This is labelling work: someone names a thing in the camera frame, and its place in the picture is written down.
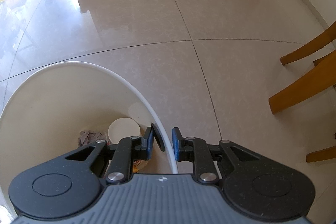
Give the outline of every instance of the white object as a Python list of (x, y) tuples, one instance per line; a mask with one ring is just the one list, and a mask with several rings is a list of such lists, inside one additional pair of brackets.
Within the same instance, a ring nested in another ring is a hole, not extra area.
[(152, 122), (157, 126), (166, 153), (156, 145), (153, 155), (177, 173), (173, 148), (157, 114), (124, 78), (97, 65), (64, 62), (24, 81), (0, 117), (0, 186), (12, 215), (8, 187), (17, 174), (76, 149), (82, 130), (106, 132), (122, 117), (135, 120), (143, 132)]
[(108, 136), (112, 143), (117, 144), (122, 138), (128, 136), (140, 136), (140, 126), (131, 118), (115, 120), (108, 130)]

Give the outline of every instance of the tile floor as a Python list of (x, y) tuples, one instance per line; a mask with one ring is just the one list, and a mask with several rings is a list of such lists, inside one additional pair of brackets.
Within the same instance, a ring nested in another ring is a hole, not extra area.
[(334, 49), (281, 65), (323, 31), (301, 0), (5, 0), (0, 15), (0, 109), (43, 66), (98, 64), (134, 85), (167, 132), (230, 139), (302, 171), (316, 187), (309, 218), (336, 217), (336, 160), (305, 162), (336, 145), (335, 90), (277, 115), (268, 106)]

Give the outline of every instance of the wooden leg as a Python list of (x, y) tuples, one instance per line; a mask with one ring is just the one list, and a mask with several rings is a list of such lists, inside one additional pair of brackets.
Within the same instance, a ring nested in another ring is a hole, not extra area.
[(315, 162), (320, 160), (330, 160), (336, 158), (336, 146), (329, 147), (320, 151), (309, 153), (306, 156), (306, 162)]
[(336, 83), (336, 51), (268, 102), (273, 114), (296, 105)]
[(294, 61), (300, 60), (324, 46), (328, 45), (330, 42), (336, 39), (336, 21), (318, 37), (314, 38), (312, 41), (298, 48), (296, 51), (291, 52), (280, 58), (280, 62), (283, 65), (292, 63)]
[(321, 62), (322, 62), (322, 60), (324, 60), (327, 56), (329, 56), (331, 53), (329, 53), (329, 54), (327, 54), (326, 56), (324, 56), (324, 57), (321, 57), (321, 58), (319, 58), (319, 59), (316, 59), (316, 60), (314, 60), (313, 61), (313, 63), (314, 63), (314, 66), (316, 67), (318, 64), (320, 64)]

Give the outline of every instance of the crumpled paper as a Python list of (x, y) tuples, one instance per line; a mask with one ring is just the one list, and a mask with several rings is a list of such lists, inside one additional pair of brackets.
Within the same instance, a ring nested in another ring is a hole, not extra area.
[(106, 134), (102, 134), (97, 131), (84, 130), (79, 133), (80, 137), (78, 138), (78, 147), (87, 145), (89, 143), (95, 142), (97, 140), (105, 140), (109, 144), (109, 140)]

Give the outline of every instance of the white trash can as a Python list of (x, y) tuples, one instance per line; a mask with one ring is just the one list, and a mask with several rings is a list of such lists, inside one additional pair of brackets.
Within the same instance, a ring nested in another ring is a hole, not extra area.
[(157, 114), (119, 75), (89, 63), (64, 62), (24, 81), (0, 117), (0, 187), (12, 215), (8, 187), (17, 174), (76, 149), (82, 130), (107, 133), (122, 117), (135, 120), (142, 133), (153, 122), (162, 135), (166, 152), (155, 144), (142, 172), (177, 173), (173, 148)]

